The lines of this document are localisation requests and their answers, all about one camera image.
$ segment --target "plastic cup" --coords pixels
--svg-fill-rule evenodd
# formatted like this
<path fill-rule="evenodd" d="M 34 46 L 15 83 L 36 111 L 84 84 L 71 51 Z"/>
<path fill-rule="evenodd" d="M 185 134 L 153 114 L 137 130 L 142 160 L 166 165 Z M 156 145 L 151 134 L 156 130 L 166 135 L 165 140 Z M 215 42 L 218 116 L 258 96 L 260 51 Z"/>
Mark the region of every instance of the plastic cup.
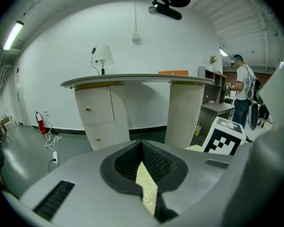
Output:
<path fill-rule="evenodd" d="M 198 136 L 201 130 L 201 126 L 197 125 L 196 129 L 195 129 L 195 136 Z"/>

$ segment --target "black baseboard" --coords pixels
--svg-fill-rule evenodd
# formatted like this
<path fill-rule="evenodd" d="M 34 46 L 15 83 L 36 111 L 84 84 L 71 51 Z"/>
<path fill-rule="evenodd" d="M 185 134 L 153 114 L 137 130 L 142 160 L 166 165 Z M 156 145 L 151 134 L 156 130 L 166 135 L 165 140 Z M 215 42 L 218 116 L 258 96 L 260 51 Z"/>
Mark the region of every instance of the black baseboard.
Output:
<path fill-rule="evenodd" d="M 32 125 L 34 129 L 39 129 L 38 125 Z M 159 126 L 159 127 L 151 127 L 151 128 L 144 128 L 144 129 L 134 129 L 129 130 L 129 134 L 144 134 L 144 133 L 150 133 L 150 132 L 157 132 L 157 131 L 164 131 L 166 130 L 166 126 Z M 66 129 L 58 129 L 58 128 L 52 128 L 52 133 L 55 134 L 61 133 L 61 134 L 77 134 L 77 135 L 86 135 L 84 130 L 66 130 Z"/>

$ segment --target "white extension cord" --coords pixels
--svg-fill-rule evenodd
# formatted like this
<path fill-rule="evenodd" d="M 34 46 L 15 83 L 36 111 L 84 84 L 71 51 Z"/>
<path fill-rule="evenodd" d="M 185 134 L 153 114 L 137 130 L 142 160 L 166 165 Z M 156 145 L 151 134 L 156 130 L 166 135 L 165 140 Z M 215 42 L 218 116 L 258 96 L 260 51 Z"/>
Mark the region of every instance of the white extension cord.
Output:
<path fill-rule="evenodd" d="M 50 127 L 50 128 L 49 128 L 49 131 L 47 132 L 47 134 L 45 135 L 47 142 L 46 142 L 46 144 L 45 144 L 44 146 L 48 146 L 48 148 L 49 148 L 50 150 L 52 150 L 53 152 L 55 152 L 55 150 L 53 150 L 53 149 L 51 148 L 51 146 L 54 146 L 55 143 L 57 143 L 60 139 L 62 139 L 62 137 L 61 137 L 61 136 L 55 136 L 55 138 L 53 139 L 52 143 L 48 144 L 48 142 L 51 140 L 51 137 L 52 137 L 52 133 L 51 133 L 52 124 L 51 124 L 51 122 L 47 119 L 46 113 L 47 113 L 47 112 L 44 113 L 44 117 L 45 117 L 46 121 L 49 123 L 49 127 Z"/>

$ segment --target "flower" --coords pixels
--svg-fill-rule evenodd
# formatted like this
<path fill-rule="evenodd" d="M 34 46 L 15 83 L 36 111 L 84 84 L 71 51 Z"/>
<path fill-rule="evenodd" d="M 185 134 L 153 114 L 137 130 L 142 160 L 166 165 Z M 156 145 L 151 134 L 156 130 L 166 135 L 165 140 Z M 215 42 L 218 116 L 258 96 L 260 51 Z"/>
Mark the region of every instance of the flower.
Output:
<path fill-rule="evenodd" d="M 211 55 L 210 60 L 209 60 L 209 63 L 210 63 L 211 65 L 213 65 L 217 60 L 218 60 L 218 59 L 216 59 L 216 56 L 215 56 L 215 55 Z"/>

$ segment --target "ceiling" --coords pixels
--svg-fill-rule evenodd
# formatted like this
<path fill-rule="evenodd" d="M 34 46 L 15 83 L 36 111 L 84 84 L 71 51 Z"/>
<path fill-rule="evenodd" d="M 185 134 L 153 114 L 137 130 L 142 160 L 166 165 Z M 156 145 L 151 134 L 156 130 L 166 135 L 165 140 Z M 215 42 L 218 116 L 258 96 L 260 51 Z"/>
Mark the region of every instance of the ceiling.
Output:
<path fill-rule="evenodd" d="M 16 56 L 36 29 L 51 16 L 82 0 L 16 0 L 0 22 L 0 83 L 4 87 L 6 73 Z M 223 57 L 223 70 L 231 70 L 232 55 L 240 54 L 255 72 L 273 73 L 283 59 L 284 45 L 272 24 L 249 0 L 192 0 L 191 8 L 210 18 L 217 31 Z M 3 45 L 15 22 L 24 27 L 12 45 Z"/>

